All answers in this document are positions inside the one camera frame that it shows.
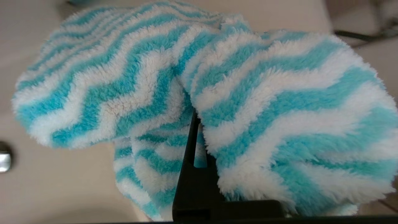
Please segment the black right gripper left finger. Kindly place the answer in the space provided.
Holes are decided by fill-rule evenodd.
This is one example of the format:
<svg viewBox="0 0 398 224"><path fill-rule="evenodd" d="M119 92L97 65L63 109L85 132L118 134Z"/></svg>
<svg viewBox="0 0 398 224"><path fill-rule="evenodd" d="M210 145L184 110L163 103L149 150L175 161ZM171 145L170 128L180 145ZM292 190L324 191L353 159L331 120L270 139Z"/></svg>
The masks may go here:
<svg viewBox="0 0 398 224"><path fill-rule="evenodd" d="M198 129L193 112L176 193L172 206L173 221L221 221L224 197L217 185L215 158L205 154L207 166L194 166Z"/></svg>

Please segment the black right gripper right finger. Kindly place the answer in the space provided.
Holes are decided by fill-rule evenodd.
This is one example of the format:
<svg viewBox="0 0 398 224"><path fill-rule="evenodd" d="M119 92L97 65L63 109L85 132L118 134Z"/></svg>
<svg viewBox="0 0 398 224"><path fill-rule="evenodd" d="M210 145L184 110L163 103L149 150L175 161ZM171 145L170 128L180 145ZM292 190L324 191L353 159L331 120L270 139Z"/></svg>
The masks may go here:
<svg viewBox="0 0 398 224"><path fill-rule="evenodd" d="M221 203L218 219L283 218L284 210L277 200L233 201Z"/></svg>

